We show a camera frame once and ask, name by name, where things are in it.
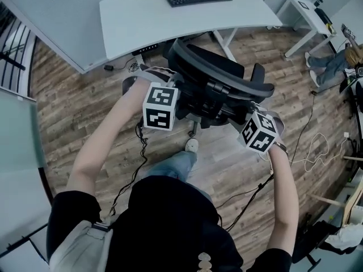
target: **blue jeans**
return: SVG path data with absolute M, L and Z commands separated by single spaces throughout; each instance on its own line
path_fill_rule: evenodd
M 308 63 L 312 67 L 326 67 L 325 71 L 316 78 L 318 85 L 322 85 L 328 80 L 333 79 L 339 71 L 351 68 L 345 59 L 345 49 L 341 50 L 334 56 L 322 58 L 309 57 Z
M 174 156 L 165 159 L 152 168 L 149 169 L 146 176 L 158 175 L 158 176 L 169 176 L 173 179 L 179 179 L 180 181 L 190 185 L 191 187 L 197 189 L 201 194 L 203 194 L 208 200 L 212 201 L 210 195 L 203 192 L 199 188 L 187 183 L 188 175 L 193 168 L 193 165 L 197 161 L 197 154 L 189 151 L 181 151 Z

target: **sneaker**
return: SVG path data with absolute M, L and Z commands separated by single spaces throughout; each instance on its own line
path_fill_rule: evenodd
M 306 62 L 306 66 L 308 68 L 311 68 L 311 65 L 309 64 L 309 57 L 310 56 L 311 56 L 310 53 L 308 53 L 308 52 L 305 53 L 305 62 Z
M 198 152 L 199 142 L 197 139 L 189 139 L 187 144 L 185 144 L 185 151 Z
M 320 87 L 320 85 L 316 82 L 316 78 L 318 77 L 318 76 L 316 75 L 316 73 L 315 73 L 313 70 L 309 71 L 309 73 L 310 73 L 311 79 L 312 79 L 312 80 L 313 80 L 313 82 L 316 84 L 316 86 L 317 86 L 317 87 Z

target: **person sitting on floor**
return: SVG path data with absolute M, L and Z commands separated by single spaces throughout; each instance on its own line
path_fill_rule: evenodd
M 195 139 L 135 183 L 128 209 L 111 225 L 100 223 L 97 176 L 122 127 L 142 110 L 149 86 L 137 78 L 118 100 L 79 151 L 66 190 L 55 196 L 47 233 L 51 271 L 241 272 L 242 257 L 218 225 L 211 197 L 187 183 L 197 160 Z M 289 271 L 296 239 L 299 202 L 288 157 L 276 145 L 269 155 L 275 174 L 275 225 L 250 272 Z M 103 240 L 108 245 L 94 245 Z
M 333 79 L 338 72 L 355 68 L 359 63 L 363 63 L 363 44 L 358 45 L 348 33 L 347 29 L 343 31 L 343 35 L 349 40 L 352 46 L 341 50 L 335 55 L 317 58 L 311 56 L 308 52 L 305 53 L 308 68 L 325 67 L 325 71 L 320 75 L 310 70 L 310 76 L 317 87 Z

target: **small white table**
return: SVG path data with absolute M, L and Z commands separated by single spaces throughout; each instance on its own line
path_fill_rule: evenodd
M 311 31 L 305 35 L 298 43 L 296 43 L 288 52 L 285 53 L 285 57 L 290 57 L 293 53 L 295 53 L 300 47 L 306 44 L 310 39 L 312 39 L 317 33 L 327 35 L 328 37 L 319 45 L 314 47 L 309 53 L 316 52 L 319 48 L 326 45 L 329 41 L 334 37 L 326 25 L 322 22 L 319 15 L 315 12 L 316 7 L 313 3 L 307 0 L 286 0 L 283 6 L 280 8 L 278 13 L 276 14 L 278 17 L 281 17 L 281 14 L 288 8 L 289 5 L 293 5 L 302 15 L 305 21 L 309 24 Z
M 282 26 L 263 0 L 233 0 L 172 8 L 166 0 L 102 0 L 103 41 L 114 60 L 146 46 L 180 36 L 214 30 L 227 57 L 239 27 Z M 222 38 L 217 29 L 233 31 Z

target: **wooden floor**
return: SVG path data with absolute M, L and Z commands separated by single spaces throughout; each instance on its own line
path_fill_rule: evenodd
M 262 105 L 281 115 L 286 124 L 283 140 L 290 153 L 294 151 L 299 133 L 309 119 L 313 102 L 310 91 L 315 89 L 303 52 L 321 40 L 318 38 L 309 42 L 291 61 L 287 61 L 283 54 L 303 35 L 288 28 L 272 31 L 264 28 L 244 29 L 237 33 L 230 45 L 237 61 L 245 66 L 247 79 L 254 63 L 258 62 L 266 69 L 265 81 L 276 86 L 274 95 Z M 192 42 L 222 54 L 219 45 L 207 34 Z M 320 56 L 326 54 L 331 54 L 329 47 L 319 52 Z M 114 64 L 122 67 L 129 58 L 118 59 Z M 149 65 L 167 65 L 160 50 L 145 55 L 145 61 Z M 64 190 L 77 152 L 121 96 L 121 82 L 128 76 L 128 68 L 109 73 L 101 67 L 80 75 L 43 42 L 38 41 L 33 59 L 31 96 L 38 102 L 41 137 L 48 162 L 46 173 L 54 194 Z M 330 86 L 340 82 L 342 77 L 336 78 Z M 318 132 L 324 134 L 330 144 L 330 154 L 323 156 L 323 159 L 339 152 L 343 132 L 348 131 L 351 137 L 357 138 L 356 120 L 349 120 L 351 112 L 348 104 L 343 103 L 344 98 L 339 95 L 339 87 L 315 97 L 314 113 L 301 136 L 295 160 L 307 155 L 311 139 Z M 108 212 L 119 188 L 129 182 L 131 174 L 142 162 L 141 144 L 134 133 L 134 125 L 139 117 L 132 119 L 123 128 L 99 176 L 96 196 L 102 215 Z M 156 162 L 183 149 L 191 127 L 190 122 L 182 120 L 176 122 L 171 132 L 145 130 L 149 138 L 146 150 L 149 161 L 141 170 L 139 178 Z M 269 176 L 269 163 L 257 154 L 242 149 L 236 137 L 237 132 L 230 125 L 201 130 L 196 136 L 200 142 L 199 158 L 189 182 L 208 192 L 216 206 L 235 193 L 257 187 Z M 315 159 L 326 149 L 327 145 L 320 137 L 313 144 L 309 159 Z M 345 150 L 351 151 L 347 143 L 343 146 L 343 152 Z M 335 194 L 350 175 L 344 173 L 346 164 L 336 158 L 327 167 L 318 163 L 311 172 L 305 172 L 304 163 L 293 164 L 301 216 L 306 212 L 314 215 L 321 212 L 325 205 L 307 197 L 306 193 L 320 196 Z M 224 226 L 234 220 L 250 196 L 236 197 L 218 210 Z M 118 211 L 125 210 L 128 197 L 129 192 L 121 196 Z M 272 227 L 273 184 L 270 183 L 258 194 L 231 232 L 245 260 L 244 268 L 249 267 L 264 250 Z

